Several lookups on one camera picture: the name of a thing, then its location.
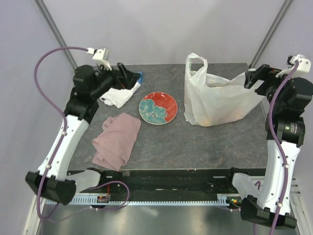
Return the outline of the white plastic bag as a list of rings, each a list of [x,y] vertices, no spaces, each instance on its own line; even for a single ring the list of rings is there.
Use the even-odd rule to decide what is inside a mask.
[[[243,119],[263,99],[254,90],[244,88],[245,73],[229,80],[207,73],[205,58],[191,53],[185,61],[184,117],[192,125],[216,126]]]

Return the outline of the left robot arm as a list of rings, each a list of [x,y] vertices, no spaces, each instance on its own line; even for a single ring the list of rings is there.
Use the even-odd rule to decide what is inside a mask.
[[[109,89],[129,91],[142,78],[141,72],[131,72],[122,63],[113,70],[103,65],[79,66],[74,71],[74,86],[66,108],[61,111],[60,131],[48,155],[36,172],[27,172],[25,181],[35,194],[67,205],[75,194],[89,188],[103,192],[107,180],[99,170],[89,168],[68,176],[67,170],[76,146],[90,125],[99,105],[98,99]]]

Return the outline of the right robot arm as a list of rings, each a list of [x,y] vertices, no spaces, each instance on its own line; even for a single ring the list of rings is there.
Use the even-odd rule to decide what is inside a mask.
[[[279,70],[269,65],[245,73],[244,87],[255,89],[269,101],[266,120],[268,161],[263,186],[257,189],[248,174],[232,169],[233,176],[224,180],[228,192],[238,191],[241,219],[275,229],[294,229],[297,220],[291,216],[290,189],[296,159],[304,142],[306,127],[302,114],[313,97],[313,84],[302,78],[311,63],[297,59],[289,68]]]

